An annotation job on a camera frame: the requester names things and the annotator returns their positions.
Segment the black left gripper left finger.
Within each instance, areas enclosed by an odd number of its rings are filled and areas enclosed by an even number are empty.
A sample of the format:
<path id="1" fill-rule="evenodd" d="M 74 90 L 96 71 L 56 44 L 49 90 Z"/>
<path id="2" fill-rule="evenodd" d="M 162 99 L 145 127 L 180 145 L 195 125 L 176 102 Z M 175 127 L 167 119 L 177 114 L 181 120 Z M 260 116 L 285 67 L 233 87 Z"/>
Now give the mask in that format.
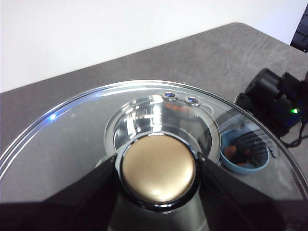
<path id="1" fill-rule="evenodd" d="M 105 231 L 116 204 L 116 155 L 41 202 L 2 203 L 2 231 Z"/>

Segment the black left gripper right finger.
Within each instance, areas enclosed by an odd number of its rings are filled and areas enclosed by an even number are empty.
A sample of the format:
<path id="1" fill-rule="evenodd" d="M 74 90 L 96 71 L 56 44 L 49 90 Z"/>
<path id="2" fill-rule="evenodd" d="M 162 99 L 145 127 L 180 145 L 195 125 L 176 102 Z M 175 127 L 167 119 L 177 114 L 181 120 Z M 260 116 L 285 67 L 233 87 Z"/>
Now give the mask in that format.
<path id="1" fill-rule="evenodd" d="M 306 231 L 307 200 L 275 200 L 199 154 L 199 195 L 211 231 Z"/>

